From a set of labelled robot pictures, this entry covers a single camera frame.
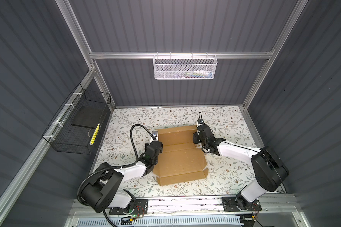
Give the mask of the brown cardboard box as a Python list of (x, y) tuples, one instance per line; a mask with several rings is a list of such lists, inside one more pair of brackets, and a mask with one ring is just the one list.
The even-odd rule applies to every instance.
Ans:
[(203, 151), (193, 142), (195, 125), (158, 130), (163, 151), (153, 169), (160, 186), (205, 179), (209, 170)]

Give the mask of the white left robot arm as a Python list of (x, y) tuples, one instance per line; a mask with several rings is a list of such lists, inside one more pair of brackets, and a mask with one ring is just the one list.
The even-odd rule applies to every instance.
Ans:
[(135, 208), (136, 198), (128, 190), (120, 189), (120, 185), (152, 172), (162, 150), (162, 142), (152, 141), (145, 145), (145, 153), (140, 155), (137, 163), (126, 167), (102, 163), (80, 184), (77, 200), (82, 205), (91, 207), (96, 213), (104, 212), (107, 208), (131, 213)]

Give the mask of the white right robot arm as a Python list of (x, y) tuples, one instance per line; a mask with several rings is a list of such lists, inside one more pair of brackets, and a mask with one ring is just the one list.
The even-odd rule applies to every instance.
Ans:
[(275, 192), (289, 176), (288, 168), (272, 148), (249, 148), (231, 143), (224, 138), (216, 138), (212, 129), (203, 122), (197, 124), (193, 142), (201, 144), (205, 154), (233, 158), (251, 165), (255, 179), (236, 197), (237, 206), (241, 210), (248, 209), (267, 192)]

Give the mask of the yellow marker pen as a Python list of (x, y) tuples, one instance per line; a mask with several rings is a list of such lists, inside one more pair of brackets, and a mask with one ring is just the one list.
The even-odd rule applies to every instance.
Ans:
[(95, 129), (95, 131), (94, 131), (94, 133), (93, 133), (93, 135), (91, 137), (91, 140), (90, 140), (90, 145), (91, 146), (95, 143), (95, 140), (96, 140), (96, 137), (97, 137), (99, 131), (100, 131), (100, 124), (97, 125), (97, 127), (96, 127), (96, 129)]

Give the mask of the items in white basket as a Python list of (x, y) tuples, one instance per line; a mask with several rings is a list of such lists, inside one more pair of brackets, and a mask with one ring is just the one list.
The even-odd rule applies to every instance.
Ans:
[(177, 78), (181, 79), (213, 79), (214, 74), (212, 71), (192, 71), (192, 72), (181, 72), (179, 75), (176, 75)]

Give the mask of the black foam pad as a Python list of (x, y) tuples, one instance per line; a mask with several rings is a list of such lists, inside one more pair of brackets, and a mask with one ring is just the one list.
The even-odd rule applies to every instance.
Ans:
[(93, 107), (81, 107), (75, 114), (71, 125), (88, 129), (96, 129), (97, 125), (102, 122), (105, 116), (106, 112), (104, 110)]

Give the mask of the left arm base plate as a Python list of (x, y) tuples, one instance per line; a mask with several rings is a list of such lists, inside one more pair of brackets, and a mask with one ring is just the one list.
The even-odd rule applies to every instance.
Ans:
[(135, 199), (130, 204), (122, 209), (111, 207), (109, 215), (145, 215), (148, 213), (148, 199)]

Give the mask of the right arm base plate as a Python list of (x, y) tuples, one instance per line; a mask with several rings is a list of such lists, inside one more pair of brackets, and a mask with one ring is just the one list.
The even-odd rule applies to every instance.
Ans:
[(221, 204), (225, 212), (237, 211), (262, 211), (261, 204), (258, 200), (248, 202), (241, 197), (226, 196), (221, 198)]

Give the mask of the white perforated front rail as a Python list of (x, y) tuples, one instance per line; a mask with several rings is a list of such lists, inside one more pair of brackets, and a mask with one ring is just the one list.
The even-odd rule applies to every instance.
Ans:
[(233, 215), (155, 216), (140, 218), (131, 224), (121, 223), (121, 218), (111, 218), (111, 221), (117, 227), (244, 226), (240, 217)]

